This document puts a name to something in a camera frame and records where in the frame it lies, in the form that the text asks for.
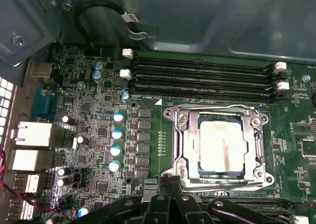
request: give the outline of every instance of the capacitor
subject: capacitor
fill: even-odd
[[[119,140],[123,137],[123,133],[121,130],[119,129],[114,129],[114,131],[112,132],[112,137],[115,139],[115,140]]]
[[[89,144],[90,139],[86,136],[78,136],[77,137],[77,142],[80,144]]]
[[[84,82],[78,82],[77,83],[77,89],[82,90],[85,88],[85,83]]]
[[[61,221],[61,217],[58,214],[53,215],[50,219],[48,219],[45,224],[59,224]]]
[[[72,117],[69,117],[67,115],[65,115],[62,119],[61,119],[65,124],[68,124],[68,125],[76,125],[76,121],[74,120],[74,118]]]
[[[87,215],[91,212],[91,208],[87,205],[84,205],[82,208],[78,210],[78,218],[83,217],[84,215]]]
[[[129,99],[129,94],[127,92],[123,92],[121,95],[120,95],[121,99],[122,99],[122,102],[126,103]]]
[[[115,122],[121,123],[124,120],[124,115],[122,115],[122,113],[120,113],[120,112],[117,112],[113,115],[113,119]]]
[[[68,177],[63,177],[57,181],[57,187],[61,188],[70,184],[70,179]]]
[[[69,167],[63,167],[58,169],[57,175],[59,176],[68,176],[71,174],[71,169]]]
[[[94,80],[95,83],[100,83],[103,81],[103,76],[102,73],[98,70],[94,70],[92,72],[92,78]]]
[[[122,149],[119,146],[112,146],[110,149],[110,153],[112,156],[119,156],[122,152]]]
[[[102,62],[99,62],[99,61],[93,62],[92,66],[95,70],[98,70],[100,72],[103,72],[104,70]]]
[[[112,161],[110,164],[109,164],[109,170],[112,171],[112,172],[116,172],[119,170],[119,167],[120,167],[120,164],[118,161]]]

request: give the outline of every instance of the screw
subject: screw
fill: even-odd
[[[11,42],[16,47],[22,47],[25,43],[24,35],[15,35],[12,37]]]
[[[182,196],[182,197],[181,197],[181,199],[182,199],[183,201],[188,201],[188,200],[190,199],[190,197],[189,197],[189,196],[184,195],[184,196]]]
[[[124,206],[132,206],[132,205],[133,205],[132,202],[126,202],[126,203],[124,203]]]
[[[185,123],[186,121],[187,121],[187,116],[185,115],[185,114],[180,114],[179,115],[179,121],[181,122],[181,123]]]
[[[64,10],[64,11],[70,11],[73,9],[73,5],[72,3],[68,0],[66,2],[63,2],[61,3],[61,8]]]
[[[303,82],[310,82],[311,76],[310,75],[304,75],[304,76],[302,76],[302,80],[303,80]]]
[[[222,201],[215,201],[215,205],[217,207],[223,207],[224,206],[224,203]]]

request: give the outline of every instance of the white-topped capacitor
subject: white-topped capacitor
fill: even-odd
[[[122,99],[122,102],[126,103],[128,102],[128,99],[129,99],[129,94],[127,92],[123,92],[121,95],[120,95],[121,99]]]
[[[91,212],[91,208],[87,205],[84,205],[82,208],[78,210],[78,218],[83,217],[84,215],[87,215]]]
[[[119,146],[112,146],[110,153],[112,156],[119,156],[122,152],[122,149]]]
[[[120,168],[120,163],[118,161],[112,161],[109,164],[109,170],[112,171],[112,172],[118,171],[119,168]]]
[[[100,83],[103,81],[103,76],[102,73],[98,70],[94,70],[92,72],[92,78],[94,80],[95,83]]]
[[[99,62],[99,61],[93,62],[92,66],[95,70],[99,70],[100,72],[103,72],[104,70],[102,62]]]
[[[124,115],[120,112],[117,112],[113,115],[113,119],[117,123],[121,123],[124,121]]]
[[[119,140],[123,137],[123,133],[121,130],[119,129],[114,129],[113,132],[112,132],[112,137],[115,139],[115,140]]]

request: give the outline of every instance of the black ram slot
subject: black ram slot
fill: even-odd
[[[131,94],[141,95],[156,95],[164,97],[184,97],[184,98],[198,98],[198,99],[214,99],[214,100],[230,100],[230,101],[248,101],[257,103],[270,103],[273,98],[269,95],[255,95],[247,93],[233,93],[233,92],[209,92],[198,90],[182,90],[179,88],[148,88],[136,85],[132,88]]]
[[[232,82],[219,81],[201,81],[201,80],[182,80],[179,78],[163,78],[163,77],[149,77],[137,78],[137,85],[145,86],[160,86],[160,87],[180,87],[180,88],[194,88],[197,90],[230,90],[243,91],[252,93],[269,93],[265,85],[252,84],[238,84]]]
[[[223,80],[256,84],[267,84],[267,78],[260,75],[228,73],[223,71],[201,71],[182,68],[158,68],[140,66],[134,72],[134,75],[142,76],[170,76],[183,78],[196,78],[206,80]]]
[[[190,62],[181,60],[169,60],[169,59],[154,59],[154,58],[136,58],[135,62],[138,65],[151,65],[151,66],[166,66],[166,67],[181,67],[181,68],[194,68],[200,70],[216,70],[216,71],[230,71],[230,72],[243,72],[245,74],[258,74],[266,76],[265,68],[262,67],[250,67],[228,64],[216,64],[206,62]]]

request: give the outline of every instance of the white label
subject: white label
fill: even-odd
[[[137,19],[136,15],[134,14],[128,14],[127,12],[124,13],[124,15],[121,15],[123,20],[128,23],[128,22],[139,22]]]

